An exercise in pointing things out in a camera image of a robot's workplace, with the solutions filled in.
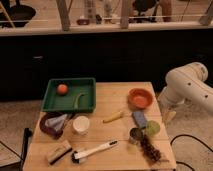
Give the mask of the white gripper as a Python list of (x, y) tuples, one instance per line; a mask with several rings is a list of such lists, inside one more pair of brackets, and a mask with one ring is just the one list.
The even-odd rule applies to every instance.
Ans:
[(162, 101), (160, 101), (159, 104), (160, 104), (160, 110), (161, 110), (161, 114), (162, 114), (162, 122), (165, 125), (167, 125), (176, 116), (176, 111), (174, 110), (174, 105), (164, 103)]

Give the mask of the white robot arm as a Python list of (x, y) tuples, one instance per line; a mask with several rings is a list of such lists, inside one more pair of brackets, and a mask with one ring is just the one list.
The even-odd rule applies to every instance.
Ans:
[(174, 68), (166, 74), (166, 86), (157, 98), (164, 124), (174, 118), (174, 108), (186, 99), (213, 115), (213, 88), (205, 84), (207, 78), (207, 67), (200, 62)]

